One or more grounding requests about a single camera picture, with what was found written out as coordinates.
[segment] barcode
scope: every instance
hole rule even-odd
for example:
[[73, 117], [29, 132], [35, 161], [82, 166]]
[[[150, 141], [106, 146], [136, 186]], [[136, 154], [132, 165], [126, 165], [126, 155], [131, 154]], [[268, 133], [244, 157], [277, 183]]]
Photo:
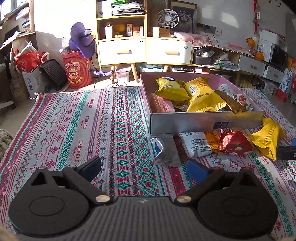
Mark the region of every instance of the barcode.
[[195, 146], [207, 146], [207, 142], [206, 141], [202, 141], [202, 140], [192, 140], [192, 145], [193, 147]]

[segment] wooden drawer handle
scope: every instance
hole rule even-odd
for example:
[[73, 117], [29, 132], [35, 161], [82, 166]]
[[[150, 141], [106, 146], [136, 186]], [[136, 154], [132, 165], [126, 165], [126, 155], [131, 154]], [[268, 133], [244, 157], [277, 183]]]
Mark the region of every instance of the wooden drawer handle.
[[121, 49], [121, 50], [116, 50], [115, 51], [116, 54], [129, 54], [131, 53], [130, 49]]
[[178, 51], [172, 51], [172, 50], [165, 50], [165, 53], [169, 55], [180, 55]]

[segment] framed picture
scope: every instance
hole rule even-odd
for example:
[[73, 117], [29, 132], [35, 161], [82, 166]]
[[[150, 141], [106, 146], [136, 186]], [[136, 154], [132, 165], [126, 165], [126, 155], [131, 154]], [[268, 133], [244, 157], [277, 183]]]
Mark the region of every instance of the framed picture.
[[179, 22], [172, 30], [176, 32], [193, 33], [196, 31], [197, 4], [169, 0], [169, 8], [179, 16]]

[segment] cat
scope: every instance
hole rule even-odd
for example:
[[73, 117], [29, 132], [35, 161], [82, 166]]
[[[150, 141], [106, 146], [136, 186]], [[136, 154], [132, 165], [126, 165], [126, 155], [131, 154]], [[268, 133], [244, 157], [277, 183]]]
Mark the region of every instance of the cat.
[[178, 13], [179, 23], [174, 28], [176, 32], [192, 33], [192, 19], [191, 14], [180, 10]]

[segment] orange ornament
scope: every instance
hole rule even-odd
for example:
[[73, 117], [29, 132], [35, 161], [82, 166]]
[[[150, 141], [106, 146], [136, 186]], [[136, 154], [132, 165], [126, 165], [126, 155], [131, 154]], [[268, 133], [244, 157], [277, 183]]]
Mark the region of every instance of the orange ornament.
[[259, 60], [264, 60], [264, 55], [263, 55], [263, 53], [260, 53], [260, 52], [257, 53], [257, 54], [256, 54], [256, 58], [259, 59]]
[[250, 45], [251, 47], [255, 47], [255, 41], [252, 38], [247, 38], [246, 43], [248, 43], [248, 45]]

